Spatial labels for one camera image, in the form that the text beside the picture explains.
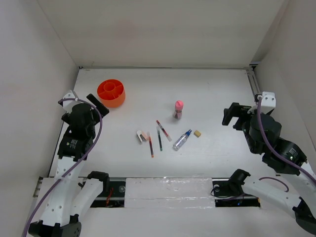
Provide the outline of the white pink mini stapler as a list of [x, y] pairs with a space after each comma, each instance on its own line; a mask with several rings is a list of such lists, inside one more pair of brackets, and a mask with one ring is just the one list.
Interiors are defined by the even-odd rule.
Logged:
[[136, 135], [137, 135], [137, 137], [138, 137], [138, 139], [139, 139], [141, 144], [148, 140], [148, 137], [147, 137], [146, 133], [143, 132], [142, 130], [138, 130], [136, 132]]

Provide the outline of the pink capped small bottle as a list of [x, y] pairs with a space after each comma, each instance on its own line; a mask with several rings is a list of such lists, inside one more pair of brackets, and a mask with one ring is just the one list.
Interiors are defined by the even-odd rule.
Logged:
[[173, 117], [175, 119], [180, 119], [182, 117], [183, 107], [184, 107], [184, 103], [181, 100], [178, 100], [175, 102], [174, 114], [173, 114]]

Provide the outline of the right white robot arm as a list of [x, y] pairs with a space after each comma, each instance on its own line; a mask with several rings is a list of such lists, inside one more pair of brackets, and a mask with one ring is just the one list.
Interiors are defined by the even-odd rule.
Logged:
[[295, 219], [306, 232], [316, 233], [316, 176], [307, 157], [295, 143], [280, 137], [281, 124], [270, 113], [258, 115], [250, 106], [232, 103], [224, 109], [222, 125], [233, 117], [233, 128], [242, 131], [250, 152], [262, 155], [262, 161], [296, 190], [297, 194], [282, 192], [256, 179], [249, 172], [237, 169], [231, 177], [215, 189], [219, 197], [256, 196], [282, 209]]

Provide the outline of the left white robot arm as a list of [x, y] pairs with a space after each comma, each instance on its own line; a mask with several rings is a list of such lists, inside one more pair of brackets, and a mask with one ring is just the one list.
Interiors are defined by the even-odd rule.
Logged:
[[54, 184], [40, 199], [23, 230], [23, 236], [78, 237], [81, 218], [95, 198], [110, 191], [109, 175], [92, 171], [77, 194], [78, 178], [88, 154], [97, 144], [103, 117], [109, 113], [93, 94], [86, 100], [69, 91], [59, 104], [65, 110], [62, 121], [68, 125], [58, 149]]

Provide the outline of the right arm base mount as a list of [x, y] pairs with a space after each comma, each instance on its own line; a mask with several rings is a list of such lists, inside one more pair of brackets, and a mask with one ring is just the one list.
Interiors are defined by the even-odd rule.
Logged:
[[261, 207], [257, 197], [237, 191], [234, 193], [226, 180], [213, 181], [210, 195], [215, 198], [215, 207]]

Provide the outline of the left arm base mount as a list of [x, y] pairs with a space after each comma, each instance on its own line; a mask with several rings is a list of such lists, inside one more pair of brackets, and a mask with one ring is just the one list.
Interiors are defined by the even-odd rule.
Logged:
[[91, 208], [123, 208], [125, 201], [126, 180], [110, 180], [109, 187], [91, 204]]

